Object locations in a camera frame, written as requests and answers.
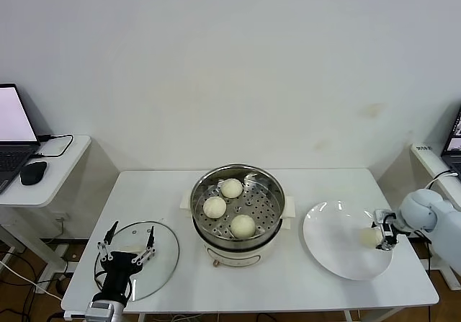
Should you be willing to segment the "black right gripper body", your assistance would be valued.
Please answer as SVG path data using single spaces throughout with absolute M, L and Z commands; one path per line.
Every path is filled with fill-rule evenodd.
M 391 211 L 382 211 L 382 236 L 384 243 L 397 243 L 398 230 L 395 227 L 397 215 Z

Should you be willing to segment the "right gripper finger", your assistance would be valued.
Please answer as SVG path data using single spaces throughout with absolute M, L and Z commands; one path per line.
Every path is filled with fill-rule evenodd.
M 387 215 L 386 210 L 374 210 L 372 213 L 372 228 L 380 227 L 384 223 L 385 216 Z
M 396 236 L 386 236 L 384 237 L 378 245 L 376 245 L 376 249 L 382 251 L 391 251 L 395 248 L 396 244 L 398 243 L 398 239 Z

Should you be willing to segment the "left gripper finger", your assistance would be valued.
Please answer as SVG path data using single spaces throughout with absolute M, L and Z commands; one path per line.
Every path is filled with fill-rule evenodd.
M 138 253 L 138 255 L 132 259 L 133 264 L 144 264 L 145 262 L 149 261 L 155 255 L 155 227 L 151 226 L 148 230 L 148 240 L 146 243 L 146 247 Z
M 100 261 L 112 261 L 111 243 L 117 230 L 118 221 L 115 221 L 112 227 L 105 233 L 103 241 L 97 243 Z

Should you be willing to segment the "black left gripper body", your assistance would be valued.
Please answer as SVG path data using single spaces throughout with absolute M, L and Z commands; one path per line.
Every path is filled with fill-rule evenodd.
M 133 293 L 131 277 L 143 269 L 136 257 L 133 253 L 113 251 L 112 260 L 100 261 L 102 271 L 96 273 L 96 279 L 103 274 L 105 277 L 96 300 L 129 300 Z

